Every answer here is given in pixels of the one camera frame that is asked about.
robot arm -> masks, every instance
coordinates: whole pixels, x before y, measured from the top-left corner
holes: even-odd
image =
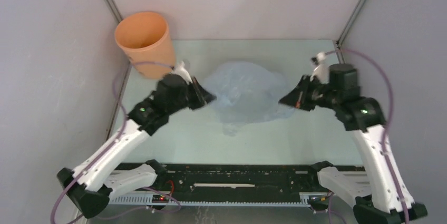
[[[214,95],[204,90],[197,80],[189,75],[183,63],[177,65],[158,82],[155,91],[129,112],[122,133],[116,132],[112,135],[81,165],[72,170],[64,168],[57,174],[65,188],[82,173],[68,191],[68,197],[86,218],[92,218],[116,197],[141,187],[152,186],[154,183],[164,184],[162,177],[166,170],[156,160],[147,161],[133,170],[111,173],[132,150],[153,135],[158,128],[167,124],[170,115],[185,108],[201,108],[214,99]],[[97,161],[85,170],[94,159]]]
[[[313,59],[317,68],[322,58],[318,56]],[[404,221],[402,203],[383,156],[387,154],[403,191],[410,219],[426,216],[425,206],[414,202],[403,183],[388,137],[385,139],[387,151],[382,151],[385,119],[375,99],[360,95],[357,70],[350,64],[331,65],[327,84],[320,82],[320,75],[324,75],[324,70],[303,75],[298,85],[279,103],[305,111],[311,111],[317,105],[334,110],[346,131],[354,136],[370,187],[350,181],[329,162],[311,167],[310,172],[314,174],[312,182],[329,189],[348,203],[354,209],[359,224],[400,224]]]

cup rim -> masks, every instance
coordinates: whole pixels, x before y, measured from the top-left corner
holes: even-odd
[[[157,15],[157,16],[160,16],[160,17],[163,19],[164,23],[166,24],[166,30],[165,30],[163,36],[161,36],[161,38],[160,38],[158,41],[156,41],[155,43],[150,44],[149,46],[145,46],[145,47],[140,47],[140,48],[130,48],[130,47],[126,47],[126,46],[121,45],[120,42],[118,42],[118,39],[116,38],[116,31],[118,30],[118,27],[119,27],[125,20],[127,20],[127,19],[129,19],[129,18],[131,18],[131,17],[135,17],[135,16],[138,16],[138,15],[148,15],[148,14],[149,14],[149,15]],[[132,15],[126,17],[125,19],[123,19],[123,20],[116,26],[116,28],[115,28],[115,32],[114,32],[115,42],[116,42],[116,44],[117,44],[121,49],[123,49],[123,50],[127,50],[127,51],[135,51],[135,52],[137,52],[137,51],[144,51],[144,50],[147,50],[148,47],[151,47],[151,46],[157,46],[157,45],[159,45],[160,43],[162,43],[168,36],[169,36],[169,25],[168,25],[168,22],[166,21],[166,19],[165,19],[161,14],[158,14],[158,13],[156,13],[156,12],[138,12],[138,13],[132,14]]]

orange plastic cup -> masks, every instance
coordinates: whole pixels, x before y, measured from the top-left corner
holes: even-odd
[[[171,69],[136,63],[153,61],[171,66],[176,63],[168,22],[155,12],[136,13],[121,21],[115,29],[115,41],[138,72],[146,78],[160,79]]]

plastic bag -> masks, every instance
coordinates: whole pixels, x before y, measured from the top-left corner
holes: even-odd
[[[284,119],[294,112],[294,108],[278,104],[291,90],[285,77],[254,63],[224,63],[202,86],[217,96],[210,106],[224,124],[226,135],[235,135],[244,124]]]

white table surface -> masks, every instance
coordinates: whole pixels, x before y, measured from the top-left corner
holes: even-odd
[[[178,60],[190,62],[189,71],[199,83],[219,64],[243,60],[284,74],[290,90],[301,75],[312,72],[309,62],[312,56],[334,49],[333,42],[329,40],[174,41],[174,47]],[[329,57],[328,62],[336,63],[336,56]],[[155,84],[155,80],[147,80],[132,69],[122,97],[126,109],[132,109],[149,95]],[[121,126],[122,118],[120,111],[114,130]],[[125,161],[312,164],[328,160],[334,164],[362,164],[352,138],[331,110],[297,110],[288,119],[245,125],[233,137],[225,135],[222,128],[210,107],[194,112],[180,111]]]

